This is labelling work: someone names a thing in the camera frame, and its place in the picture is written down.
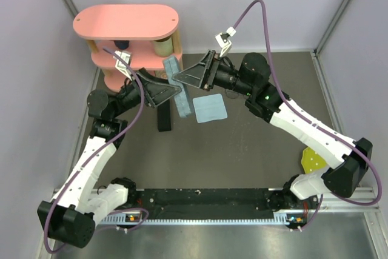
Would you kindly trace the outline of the black glasses case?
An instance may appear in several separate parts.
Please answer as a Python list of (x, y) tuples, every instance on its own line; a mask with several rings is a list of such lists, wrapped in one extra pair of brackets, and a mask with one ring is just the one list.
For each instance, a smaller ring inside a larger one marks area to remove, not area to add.
[(157, 126), (159, 132), (168, 132), (172, 129), (170, 101), (166, 101), (158, 106)]

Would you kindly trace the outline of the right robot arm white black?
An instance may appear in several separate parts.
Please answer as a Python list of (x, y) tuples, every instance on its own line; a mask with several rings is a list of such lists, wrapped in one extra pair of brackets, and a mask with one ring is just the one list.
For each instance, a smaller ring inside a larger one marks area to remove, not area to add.
[(227, 58), (209, 51), (199, 63), (173, 75), (173, 80), (209, 91), (213, 86), (247, 96), (249, 111), (284, 130), (314, 150), (327, 164), (325, 169), (295, 175), (284, 186), (283, 201), (296, 208), (305, 199), (332, 193), (349, 201), (369, 166), (372, 143), (355, 141), (313, 118), (284, 92), (270, 83), (270, 66), (260, 53), (248, 53), (239, 69)]

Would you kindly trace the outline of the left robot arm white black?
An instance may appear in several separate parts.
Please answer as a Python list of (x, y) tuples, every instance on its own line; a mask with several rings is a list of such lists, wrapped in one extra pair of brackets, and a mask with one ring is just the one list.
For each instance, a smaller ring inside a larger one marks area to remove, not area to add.
[(182, 84), (173, 79), (178, 72), (166, 69), (166, 77), (157, 78), (141, 69), (125, 79), (117, 94), (98, 89), (90, 92), (88, 115), (94, 120), (84, 151), (60, 190), (50, 201), (42, 201), (37, 210), (48, 253), (55, 253), (49, 240), (84, 248), (106, 217), (117, 214), (120, 206), (128, 209), (137, 203), (133, 183), (124, 178), (113, 180), (101, 194), (91, 194), (144, 107), (159, 107), (184, 94)]

